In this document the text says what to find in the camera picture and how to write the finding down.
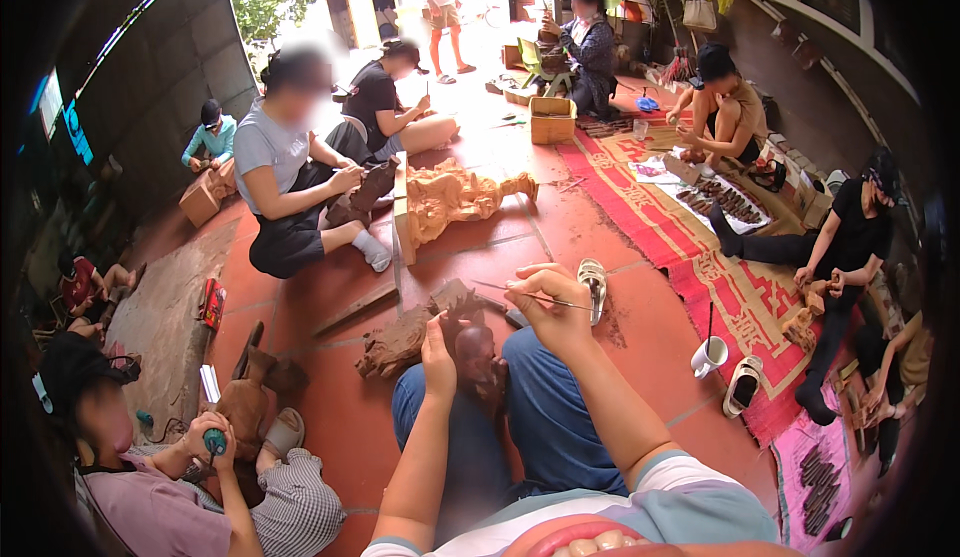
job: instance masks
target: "light blue jacket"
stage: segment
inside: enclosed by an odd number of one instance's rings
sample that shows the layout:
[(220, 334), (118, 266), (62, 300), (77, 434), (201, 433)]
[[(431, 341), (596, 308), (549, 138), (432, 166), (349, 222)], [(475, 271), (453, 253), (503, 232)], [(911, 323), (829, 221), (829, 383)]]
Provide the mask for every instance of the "light blue jacket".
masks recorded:
[(217, 135), (213, 135), (203, 126), (198, 126), (197, 131), (193, 132), (193, 137), (190, 138), (190, 143), (186, 145), (186, 150), (183, 151), (183, 156), (180, 158), (185, 166), (189, 166), (190, 158), (200, 148), (201, 143), (206, 146), (206, 150), (221, 166), (234, 157), (234, 134), (237, 131), (237, 120), (226, 113), (221, 115), (221, 118), (223, 125)]

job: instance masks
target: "red shirt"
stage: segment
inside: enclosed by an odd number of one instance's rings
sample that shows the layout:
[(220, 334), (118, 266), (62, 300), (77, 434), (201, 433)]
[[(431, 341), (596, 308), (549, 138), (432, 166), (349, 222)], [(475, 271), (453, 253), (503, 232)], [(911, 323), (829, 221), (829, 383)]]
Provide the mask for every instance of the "red shirt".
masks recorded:
[(73, 279), (64, 278), (60, 281), (60, 294), (63, 295), (63, 304), (68, 311), (74, 311), (84, 304), (88, 297), (93, 296), (93, 273), (97, 268), (84, 256), (73, 260), (77, 273)]

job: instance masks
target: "baseball cap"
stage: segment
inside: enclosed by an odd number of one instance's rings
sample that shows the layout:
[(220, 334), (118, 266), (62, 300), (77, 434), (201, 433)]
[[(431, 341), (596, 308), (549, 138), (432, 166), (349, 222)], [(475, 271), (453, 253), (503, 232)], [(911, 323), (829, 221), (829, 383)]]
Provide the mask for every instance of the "baseball cap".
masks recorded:
[(199, 121), (207, 130), (216, 126), (220, 121), (220, 101), (210, 99), (203, 103), (203, 107), (199, 110)]
[(697, 73), (703, 82), (711, 82), (737, 71), (730, 49), (720, 42), (707, 42), (697, 51)]
[(40, 362), (39, 383), (37, 380), (33, 383), (44, 408), (69, 421), (73, 419), (78, 398), (90, 383), (109, 378), (122, 386), (139, 377), (136, 361), (129, 357), (116, 359), (127, 359), (129, 367), (115, 367), (115, 359), (107, 358), (93, 341), (76, 332), (55, 335)]

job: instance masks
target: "carving tool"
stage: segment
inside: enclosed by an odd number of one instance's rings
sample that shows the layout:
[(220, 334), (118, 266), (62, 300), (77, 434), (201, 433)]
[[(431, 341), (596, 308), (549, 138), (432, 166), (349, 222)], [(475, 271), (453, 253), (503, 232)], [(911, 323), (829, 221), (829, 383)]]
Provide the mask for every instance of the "carving tool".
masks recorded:
[[(491, 284), (489, 282), (480, 281), (479, 279), (472, 279), (471, 282), (474, 283), (474, 285), (480, 285), (481, 287), (498, 288), (500, 290), (510, 290), (510, 288), (507, 288), (506, 286), (501, 286), (499, 284)], [(593, 307), (584, 307), (581, 304), (573, 304), (572, 302), (567, 302), (566, 300), (547, 299), (546, 297), (538, 297), (537, 295), (532, 295), (529, 292), (523, 293), (523, 294), (527, 297), (532, 297), (534, 299), (537, 299), (538, 301), (543, 301), (545, 303), (552, 303), (554, 305), (562, 305), (565, 308), (575, 308), (577, 310), (587, 310), (587, 311), (594, 310)]]

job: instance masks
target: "white mug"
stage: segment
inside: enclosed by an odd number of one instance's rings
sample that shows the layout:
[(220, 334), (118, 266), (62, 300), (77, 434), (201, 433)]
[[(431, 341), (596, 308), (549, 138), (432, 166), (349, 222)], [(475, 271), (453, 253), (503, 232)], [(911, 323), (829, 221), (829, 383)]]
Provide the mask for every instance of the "white mug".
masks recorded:
[(719, 336), (710, 336), (704, 340), (690, 359), (693, 376), (698, 381), (702, 381), (707, 374), (727, 363), (727, 353), (729, 353), (727, 343)]

